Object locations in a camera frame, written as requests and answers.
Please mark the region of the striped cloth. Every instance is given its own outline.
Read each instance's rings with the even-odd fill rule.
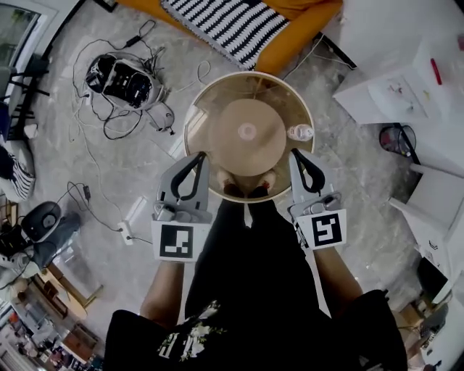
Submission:
[[[24,166],[14,158],[13,174],[10,179],[14,191],[23,200],[27,200],[32,194],[36,178],[31,175]]]
[[[161,6],[243,70],[253,70],[260,52],[289,24],[262,2],[161,0]]]

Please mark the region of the red object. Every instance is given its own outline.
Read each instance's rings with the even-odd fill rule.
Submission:
[[[440,76],[440,71],[438,71],[438,67],[436,66],[435,59],[433,59],[433,58],[430,59],[430,63],[432,64],[432,67],[434,69],[435,77],[436,77],[436,81],[437,81],[438,85],[443,85],[442,77]]]
[[[457,37],[457,44],[459,45],[459,50],[464,51],[464,33]]]
[[[16,312],[13,312],[11,316],[9,316],[9,321],[11,323],[16,323],[17,321],[19,321],[20,319],[18,318]]]

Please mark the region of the black pants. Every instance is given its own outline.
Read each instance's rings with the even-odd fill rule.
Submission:
[[[224,191],[231,196],[244,196],[236,185],[227,185]],[[258,187],[249,197],[267,194],[266,188]],[[290,285],[288,293],[307,287],[307,281],[314,286],[294,227],[278,213],[274,202],[249,204],[251,228],[245,225],[244,207],[227,200],[220,205],[196,263],[186,317],[215,299],[259,301],[259,297],[271,294],[273,285]]]

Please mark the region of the floor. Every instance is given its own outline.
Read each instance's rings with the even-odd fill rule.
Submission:
[[[154,49],[166,48],[158,65],[163,68],[165,85],[174,92],[166,103],[175,113],[175,135],[157,133],[143,120],[129,137],[108,141],[103,136],[102,123],[86,101],[80,110],[80,118],[86,125],[79,126],[74,118],[78,105],[73,103],[72,85],[73,64],[79,51],[96,38],[123,45],[147,19],[147,14],[124,6],[118,6],[110,14],[87,1],[54,42],[50,73],[41,83],[41,88],[50,91],[51,96],[38,97],[34,107],[39,135],[31,141],[31,147],[37,183],[33,199],[24,205],[26,209],[45,200],[57,200],[67,190],[69,180],[82,182],[90,186],[91,206],[96,215],[115,228],[121,215],[126,215],[136,199],[144,196],[149,203],[133,232],[140,238],[151,239],[149,222],[157,184],[160,175],[179,156],[183,116],[202,84],[176,91],[196,79],[196,67],[202,60],[211,64],[211,72],[203,79],[206,83],[236,71],[236,67],[206,44],[159,22],[145,40]],[[82,53],[76,64],[79,88],[90,61],[104,51],[110,48],[97,43]],[[141,44],[133,46],[131,52],[147,57]],[[315,54],[334,57],[324,43],[316,48]],[[420,291],[413,270],[418,254],[404,218],[389,206],[387,199],[392,195],[407,199],[415,185],[415,176],[407,171],[407,159],[379,147],[379,126],[357,125],[331,98],[348,72],[345,65],[311,56],[287,82],[310,108],[317,138],[315,153],[335,171],[336,187],[344,197],[349,243],[339,251],[365,291],[389,289],[391,307],[400,309]],[[102,116],[108,113],[105,101],[98,97],[95,107]],[[113,128],[127,130],[133,119],[114,122]],[[219,203],[219,198],[211,195],[210,211],[214,213]],[[276,203],[286,215],[290,195]],[[65,210],[77,210],[68,196],[60,204]],[[101,296],[88,308],[86,324],[104,338],[113,311],[138,311],[158,263],[149,244],[137,241],[126,246],[119,233],[106,229],[89,213],[80,214],[83,218],[78,241],[80,252],[95,278],[104,285]],[[192,265],[186,268],[184,298],[193,268]]]

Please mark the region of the striped cushion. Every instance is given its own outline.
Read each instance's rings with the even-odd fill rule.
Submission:
[[[260,52],[289,24],[262,2],[161,0],[161,6],[243,70],[253,70]]]

